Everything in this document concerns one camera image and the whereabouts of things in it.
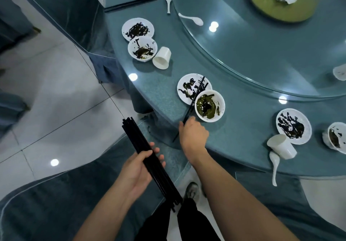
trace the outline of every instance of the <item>ceramic spoon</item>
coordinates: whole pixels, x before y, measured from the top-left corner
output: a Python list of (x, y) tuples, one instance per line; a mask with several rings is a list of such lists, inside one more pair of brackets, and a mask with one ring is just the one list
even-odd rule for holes
[(271, 151), (269, 153), (269, 158), (272, 161), (273, 166), (274, 166), (272, 183), (273, 183), (273, 186), (278, 186), (276, 184), (275, 178), (276, 178), (276, 170), (278, 169), (278, 166), (279, 166), (279, 163), (280, 163), (280, 157), (275, 152)]
[(191, 19), (194, 21), (194, 23), (196, 25), (199, 25), (199, 26), (202, 26), (203, 25), (203, 21), (201, 18), (198, 18), (198, 17), (189, 17), (189, 16), (183, 16), (181, 13), (178, 14), (180, 17), (182, 18), (186, 18), (186, 19)]
[(172, 0), (166, 0), (167, 1), (167, 13), (171, 13), (170, 11), (170, 5)]

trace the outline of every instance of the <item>yellow disc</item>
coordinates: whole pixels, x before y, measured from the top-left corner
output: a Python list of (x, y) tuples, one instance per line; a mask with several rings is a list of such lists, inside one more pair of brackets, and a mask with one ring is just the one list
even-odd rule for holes
[(284, 22), (302, 22), (315, 12), (317, 0), (297, 0), (287, 4), (278, 0), (252, 0), (253, 4), (266, 15)]

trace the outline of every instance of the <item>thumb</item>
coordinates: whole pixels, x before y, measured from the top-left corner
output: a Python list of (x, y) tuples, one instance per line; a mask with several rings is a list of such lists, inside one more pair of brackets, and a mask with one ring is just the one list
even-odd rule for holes
[(148, 150), (148, 151), (142, 151), (138, 154), (138, 156), (136, 157), (135, 161), (136, 162), (143, 162), (143, 160), (147, 157), (149, 157), (151, 154), (153, 153), (152, 150)]
[(184, 123), (182, 121), (179, 121), (179, 134), (182, 133), (183, 129), (184, 129)]

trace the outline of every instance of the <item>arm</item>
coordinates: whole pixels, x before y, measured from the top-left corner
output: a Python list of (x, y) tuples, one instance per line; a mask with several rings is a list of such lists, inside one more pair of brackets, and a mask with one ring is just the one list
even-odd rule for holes
[(180, 143), (207, 194), (225, 240), (299, 241), (261, 202), (250, 194), (205, 149), (209, 132), (191, 117), (179, 125)]
[(85, 220), (73, 241), (114, 241), (120, 226), (132, 204), (139, 198), (152, 180), (143, 160), (153, 151), (134, 153), (123, 165), (121, 172)]

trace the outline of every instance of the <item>forearm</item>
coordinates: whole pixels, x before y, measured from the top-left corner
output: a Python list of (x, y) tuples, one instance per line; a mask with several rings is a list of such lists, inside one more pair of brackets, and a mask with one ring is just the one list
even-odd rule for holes
[(114, 185), (98, 202), (73, 241), (114, 241), (123, 219), (132, 205), (123, 186)]
[(261, 202), (205, 150), (194, 164), (210, 208), (225, 240), (297, 241)]

